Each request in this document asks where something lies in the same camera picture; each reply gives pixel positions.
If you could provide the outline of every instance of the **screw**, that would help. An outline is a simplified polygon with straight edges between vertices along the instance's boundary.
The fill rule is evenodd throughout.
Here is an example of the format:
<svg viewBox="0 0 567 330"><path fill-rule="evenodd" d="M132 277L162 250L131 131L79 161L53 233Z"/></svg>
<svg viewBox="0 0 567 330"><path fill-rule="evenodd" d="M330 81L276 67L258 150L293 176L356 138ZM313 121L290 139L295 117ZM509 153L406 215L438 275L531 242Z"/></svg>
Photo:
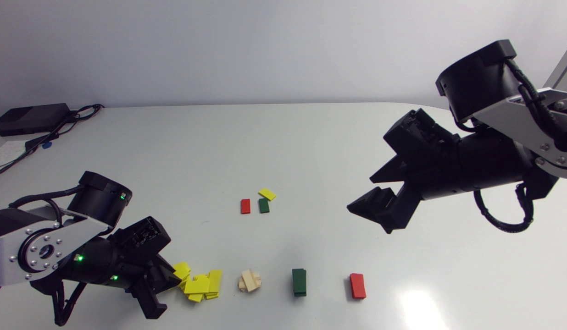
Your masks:
<svg viewBox="0 0 567 330"><path fill-rule="evenodd" d="M565 107L565 102L555 102L555 105L553 107L555 108L555 110L562 110Z"/></svg>

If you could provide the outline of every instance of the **green wooden block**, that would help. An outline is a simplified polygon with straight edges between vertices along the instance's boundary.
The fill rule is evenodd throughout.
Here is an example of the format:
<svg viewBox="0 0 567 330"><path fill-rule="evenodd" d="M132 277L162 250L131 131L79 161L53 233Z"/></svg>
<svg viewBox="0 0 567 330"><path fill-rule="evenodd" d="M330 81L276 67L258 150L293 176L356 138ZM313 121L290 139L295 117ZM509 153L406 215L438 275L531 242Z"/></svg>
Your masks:
<svg viewBox="0 0 567 330"><path fill-rule="evenodd" d="M292 269L294 281L294 296L306 297L306 270L304 268Z"/></svg>
<svg viewBox="0 0 567 330"><path fill-rule="evenodd" d="M267 198L260 198L259 213L269 213L269 200Z"/></svg>

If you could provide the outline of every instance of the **white wall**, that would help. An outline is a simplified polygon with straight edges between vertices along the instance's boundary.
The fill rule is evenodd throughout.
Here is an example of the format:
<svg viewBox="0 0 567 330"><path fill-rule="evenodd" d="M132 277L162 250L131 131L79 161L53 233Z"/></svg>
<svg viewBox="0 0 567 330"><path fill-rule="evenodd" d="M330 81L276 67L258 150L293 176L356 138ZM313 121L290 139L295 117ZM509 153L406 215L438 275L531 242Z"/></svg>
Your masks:
<svg viewBox="0 0 567 330"><path fill-rule="evenodd" d="M541 86L567 48L567 0L0 0L0 114L54 102L444 107L438 74L504 38Z"/></svg>

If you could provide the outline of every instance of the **red wooden block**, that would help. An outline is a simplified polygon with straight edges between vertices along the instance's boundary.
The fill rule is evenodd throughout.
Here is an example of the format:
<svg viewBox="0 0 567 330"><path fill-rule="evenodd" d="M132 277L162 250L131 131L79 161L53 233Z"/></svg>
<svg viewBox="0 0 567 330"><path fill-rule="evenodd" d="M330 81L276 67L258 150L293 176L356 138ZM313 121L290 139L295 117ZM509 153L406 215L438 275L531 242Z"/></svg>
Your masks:
<svg viewBox="0 0 567 330"><path fill-rule="evenodd" d="M363 274L351 274L351 291L353 291L353 299L365 299L365 283L363 282Z"/></svg>
<svg viewBox="0 0 567 330"><path fill-rule="evenodd" d="M248 215L250 213L250 199L241 200L241 214Z"/></svg>

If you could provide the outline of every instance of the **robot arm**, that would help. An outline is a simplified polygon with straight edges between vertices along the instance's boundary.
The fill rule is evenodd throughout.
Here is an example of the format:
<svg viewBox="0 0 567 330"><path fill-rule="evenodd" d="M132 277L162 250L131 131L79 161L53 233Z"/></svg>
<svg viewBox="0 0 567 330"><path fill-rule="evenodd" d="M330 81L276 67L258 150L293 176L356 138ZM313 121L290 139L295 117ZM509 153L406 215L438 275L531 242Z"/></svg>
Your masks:
<svg viewBox="0 0 567 330"><path fill-rule="evenodd" d="M397 154L370 180L404 182L397 195L374 188L348 205L351 213L382 225L390 234L407 226L418 203L474 192L481 213L507 232L533 221L533 200L544 198L559 177L567 178L567 92L535 90L500 40L445 69L436 82L447 96L461 138L422 109L410 111L384 135ZM471 121L473 127L463 125ZM481 189L520 182L516 194L524 221L502 223L483 204Z"/></svg>
<svg viewBox="0 0 567 330"><path fill-rule="evenodd" d="M52 198L75 194L68 209ZM86 284L124 288L137 298L146 318L156 319L167 306L156 294L181 281L160 255L170 238L147 217L107 238L131 199L128 188L86 172L80 185L62 192L26 196L0 210L0 287L20 282L53 299L55 323L64 325ZM21 211L44 200L50 205ZM62 280L79 282L65 300Z"/></svg>

